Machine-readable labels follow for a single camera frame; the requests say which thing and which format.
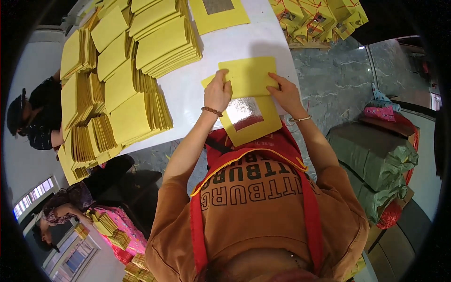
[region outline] black strap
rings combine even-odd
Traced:
[[[233,150],[227,146],[224,146],[223,144],[216,142],[215,139],[211,138],[210,136],[207,137],[205,140],[205,144],[212,147],[213,149],[219,151],[221,154],[233,152]]]

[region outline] white table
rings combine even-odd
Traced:
[[[299,89],[290,49],[271,5],[267,0],[241,2],[251,23],[202,35],[199,43],[203,49],[203,58],[157,80],[166,99],[174,128],[135,143],[124,149],[121,154],[185,137],[201,114],[203,107],[201,81],[218,70],[219,62],[273,56],[276,59],[277,74],[293,82]],[[276,106],[280,115],[286,114],[277,103]],[[222,128],[221,122],[218,120],[213,128]]]

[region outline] hand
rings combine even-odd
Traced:
[[[94,223],[92,219],[88,218],[86,215],[80,215],[78,218],[80,222],[83,223],[86,227]]]
[[[281,89],[272,86],[266,86],[269,93],[279,102],[282,109],[289,113],[295,119],[302,119],[308,116],[302,106],[299,91],[294,83],[286,78],[278,76],[274,73],[268,73],[269,77],[277,81]]]
[[[229,105],[232,98],[232,83],[227,81],[224,83],[228,69],[221,69],[216,72],[216,76],[205,88],[203,95],[203,104],[205,107],[223,112]]]

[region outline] pink cloth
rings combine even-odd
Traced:
[[[143,233],[135,227],[123,209],[115,207],[96,207],[95,210],[100,213],[107,213],[117,225],[118,229],[127,233],[130,237],[130,243],[126,249],[127,252],[129,252],[132,256],[135,256],[137,253],[144,254],[147,240],[144,238]],[[102,236],[102,238],[109,246],[112,246],[108,238],[105,236]]]
[[[364,109],[364,114],[367,117],[373,117],[373,118],[378,118],[381,120],[388,120],[388,121],[396,121],[395,115],[393,114],[392,106],[387,106],[387,107],[383,107],[383,108],[366,107]]]

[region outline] red apron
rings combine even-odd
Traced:
[[[193,243],[194,262],[197,274],[207,265],[208,257],[205,248],[204,228],[202,221],[202,211],[200,204],[200,190],[205,182],[222,168],[252,151],[258,151],[262,157],[269,157],[272,160],[292,165],[301,178],[304,195],[304,221],[307,230],[307,245],[313,261],[314,274],[318,275],[323,259],[322,230],[319,206],[310,183],[305,176],[307,167],[302,162],[301,152],[294,140],[291,132],[284,123],[280,130],[257,139],[253,142],[236,147],[233,152],[222,154],[207,145],[207,162],[211,167],[204,178],[194,188],[190,203],[190,227],[191,239]],[[210,138],[227,147],[232,146],[224,129],[210,133]]]

